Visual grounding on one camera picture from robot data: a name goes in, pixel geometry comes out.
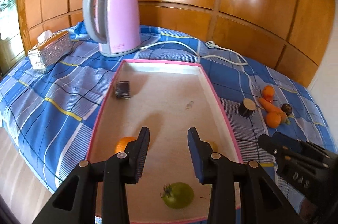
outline blue checkered fabric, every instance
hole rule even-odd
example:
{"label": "blue checkered fabric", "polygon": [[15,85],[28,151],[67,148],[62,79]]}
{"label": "blue checkered fabric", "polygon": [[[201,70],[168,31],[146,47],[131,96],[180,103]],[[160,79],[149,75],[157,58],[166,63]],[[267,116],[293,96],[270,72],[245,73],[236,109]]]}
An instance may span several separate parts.
{"label": "blue checkered fabric", "polygon": [[[266,112],[259,107],[249,118],[240,116],[239,104],[250,98],[259,105],[257,98],[269,84],[275,89],[276,106],[289,103],[293,107],[291,125],[282,124],[278,131],[336,152],[327,123],[307,89],[252,59],[246,58],[249,65],[234,66],[219,59],[201,59],[179,44],[109,58],[99,53],[83,22],[68,30],[75,50],[51,71],[34,72],[26,58],[0,83],[1,124],[27,165],[51,192],[85,158],[102,100],[123,59],[200,63],[228,116],[243,160],[260,162],[296,209],[303,197],[275,174],[273,156],[257,145],[261,134],[272,135],[277,130],[265,125]],[[217,54],[240,62],[234,53],[208,49],[202,41],[177,31],[141,26],[140,35],[143,45],[180,41],[201,56]]]}

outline pink kettle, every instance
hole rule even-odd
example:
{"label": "pink kettle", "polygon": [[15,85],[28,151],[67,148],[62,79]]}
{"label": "pink kettle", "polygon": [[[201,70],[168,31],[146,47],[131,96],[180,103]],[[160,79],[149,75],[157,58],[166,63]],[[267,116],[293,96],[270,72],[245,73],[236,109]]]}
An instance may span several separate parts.
{"label": "pink kettle", "polygon": [[137,0],[83,0],[84,25],[107,57],[136,51],[141,45],[140,14]]}

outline tissue box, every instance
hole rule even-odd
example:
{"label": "tissue box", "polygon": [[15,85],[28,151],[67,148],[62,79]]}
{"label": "tissue box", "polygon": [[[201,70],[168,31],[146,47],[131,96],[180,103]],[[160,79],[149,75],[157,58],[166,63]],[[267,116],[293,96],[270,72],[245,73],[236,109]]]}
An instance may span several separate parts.
{"label": "tissue box", "polygon": [[73,42],[69,38],[69,32],[60,31],[33,46],[27,55],[32,68],[45,73],[50,71],[62,56],[69,54],[72,48]]}

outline pink-rimmed tray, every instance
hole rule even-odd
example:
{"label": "pink-rimmed tray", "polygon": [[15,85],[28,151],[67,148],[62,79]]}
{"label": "pink-rimmed tray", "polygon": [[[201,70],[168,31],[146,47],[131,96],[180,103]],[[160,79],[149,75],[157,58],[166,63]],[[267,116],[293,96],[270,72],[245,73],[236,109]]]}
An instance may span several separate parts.
{"label": "pink-rimmed tray", "polygon": [[[129,81],[131,98],[117,99],[117,81]],[[191,223],[207,217],[210,185],[195,177],[187,132],[196,127],[201,140],[217,143],[218,152],[242,163],[224,109],[202,66],[160,60],[124,60],[102,103],[90,142],[91,163],[114,155],[124,136],[137,136],[141,127],[150,130],[150,144],[143,175],[136,185],[126,185],[132,223]],[[160,197],[165,184],[185,182],[194,200],[184,209],[171,209]],[[236,206],[239,190],[236,187]],[[101,216],[99,184],[96,215]]]}

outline screw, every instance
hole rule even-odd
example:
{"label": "screw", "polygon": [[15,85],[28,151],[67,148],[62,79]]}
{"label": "screw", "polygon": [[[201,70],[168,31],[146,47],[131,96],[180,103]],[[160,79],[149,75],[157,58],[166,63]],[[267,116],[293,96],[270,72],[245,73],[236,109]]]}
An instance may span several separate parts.
{"label": "screw", "polygon": [[123,158],[126,158],[127,157],[127,154],[125,152],[120,152],[117,154],[117,158],[119,159],[123,159]]}
{"label": "screw", "polygon": [[221,155],[219,153],[212,153],[211,154],[211,158],[212,159],[220,159],[221,158]]}
{"label": "screw", "polygon": [[79,162],[79,166],[82,168],[88,166],[88,164],[89,162],[87,160],[82,160]]}
{"label": "screw", "polygon": [[249,166],[251,168],[257,168],[258,167],[258,163],[256,161],[249,161]]}

